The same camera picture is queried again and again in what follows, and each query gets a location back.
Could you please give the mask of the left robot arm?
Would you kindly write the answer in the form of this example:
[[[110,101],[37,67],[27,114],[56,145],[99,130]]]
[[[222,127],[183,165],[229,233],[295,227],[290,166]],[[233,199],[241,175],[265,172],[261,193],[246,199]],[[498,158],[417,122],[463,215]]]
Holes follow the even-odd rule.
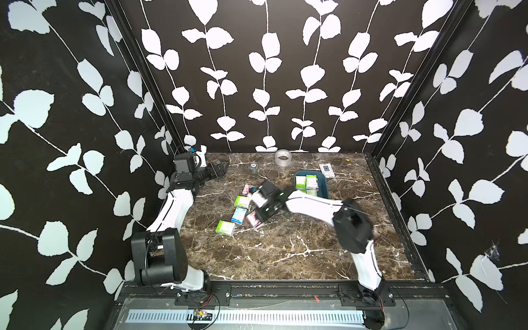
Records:
[[[216,160],[199,169],[178,168],[169,180],[166,200],[154,223],[132,236],[131,251],[138,286],[171,287],[182,292],[211,293],[209,275],[193,268],[181,240],[187,212],[205,182],[226,175],[228,160]]]

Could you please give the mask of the teal storage box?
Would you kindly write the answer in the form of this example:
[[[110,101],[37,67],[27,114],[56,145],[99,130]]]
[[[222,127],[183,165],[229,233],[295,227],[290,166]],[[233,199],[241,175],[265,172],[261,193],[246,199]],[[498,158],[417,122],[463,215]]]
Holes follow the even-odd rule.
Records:
[[[308,195],[329,198],[327,179],[320,171],[299,171],[294,176],[294,184],[296,190],[306,192]]]

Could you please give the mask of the clear tape roll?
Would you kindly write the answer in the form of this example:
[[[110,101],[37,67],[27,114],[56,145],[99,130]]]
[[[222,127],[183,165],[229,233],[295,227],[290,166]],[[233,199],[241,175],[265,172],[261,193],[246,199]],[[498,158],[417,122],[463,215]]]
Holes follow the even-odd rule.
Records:
[[[280,149],[274,154],[275,164],[280,167],[288,167],[292,161],[292,153],[286,149]]]

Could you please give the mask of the pink kuromi tissue pack top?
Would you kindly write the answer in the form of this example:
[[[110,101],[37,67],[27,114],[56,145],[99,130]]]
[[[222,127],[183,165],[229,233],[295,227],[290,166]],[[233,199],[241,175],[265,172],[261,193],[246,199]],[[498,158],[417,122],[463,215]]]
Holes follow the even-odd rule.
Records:
[[[247,195],[249,194],[251,188],[253,188],[252,185],[250,185],[250,184],[246,184],[246,185],[244,186],[244,188],[243,188],[242,195],[243,195],[243,196],[247,196]]]

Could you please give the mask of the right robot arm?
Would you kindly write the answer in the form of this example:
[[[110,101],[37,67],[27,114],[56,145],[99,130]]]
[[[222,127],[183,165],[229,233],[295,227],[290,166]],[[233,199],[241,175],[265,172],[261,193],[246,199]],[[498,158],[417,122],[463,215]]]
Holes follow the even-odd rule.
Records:
[[[249,197],[259,221],[287,210],[333,226],[341,247],[352,254],[360,287],[372,292],[379,290],[383,275],[375,256],[373,224],[355,200],[324,199],[295,188],[282,191],[263,184],[251,188]]]

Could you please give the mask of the small circuit board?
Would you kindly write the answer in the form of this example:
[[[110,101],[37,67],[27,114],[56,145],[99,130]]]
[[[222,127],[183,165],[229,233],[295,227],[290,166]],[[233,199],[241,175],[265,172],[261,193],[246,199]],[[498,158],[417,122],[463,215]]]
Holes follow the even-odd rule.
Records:
[[[204,310],[196,309],[190,315],[191,323],[209,322],[209,321],[212,321],[212,320],[213,320],[213,313],[210,313],[210,312],[204,311]]]

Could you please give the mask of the black front rail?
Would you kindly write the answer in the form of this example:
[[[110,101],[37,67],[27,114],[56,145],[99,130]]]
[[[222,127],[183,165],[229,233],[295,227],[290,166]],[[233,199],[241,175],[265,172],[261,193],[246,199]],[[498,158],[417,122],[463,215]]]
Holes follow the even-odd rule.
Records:
[[[299,281],[242,281],[214,280],[208,292],[184,292],[176,288],[138,287],[125,283],[117,298],[118,303],[128,298],[168,299],[174,305],[189,303],[191,306],[206,303],[210,306],[235,305],[236,299],[285,299],[310,302],[337,300],[343,307],[377,309],[394,307],[397,300],[443,300],[450,299],[447,290],[440,284],[419,280],[390,280],[382,283],[377,294],[362,293],[359,283],[353,280],[299,280]]]

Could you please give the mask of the white perforated strip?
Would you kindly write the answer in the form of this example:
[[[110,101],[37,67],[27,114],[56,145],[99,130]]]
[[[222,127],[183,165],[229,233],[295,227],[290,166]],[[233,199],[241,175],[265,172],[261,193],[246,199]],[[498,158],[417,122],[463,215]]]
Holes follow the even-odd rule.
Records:
[[[348,327],[363,325],[364,314],[361,311],[331,310],[222,310],[219,313],[209,311],[210,316],[194,316],[193,311],[131,309],[125,322],[132,324],[252,324],[252,325],[323,325]]]

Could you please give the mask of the blue tissue pack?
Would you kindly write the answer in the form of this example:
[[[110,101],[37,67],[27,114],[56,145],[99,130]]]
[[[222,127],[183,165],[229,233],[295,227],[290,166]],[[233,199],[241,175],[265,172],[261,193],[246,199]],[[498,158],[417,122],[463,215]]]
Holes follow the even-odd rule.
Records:
[[[237,207],[232,215],[231,221],[236,225],[241,225],[247,214],[246,208]]]

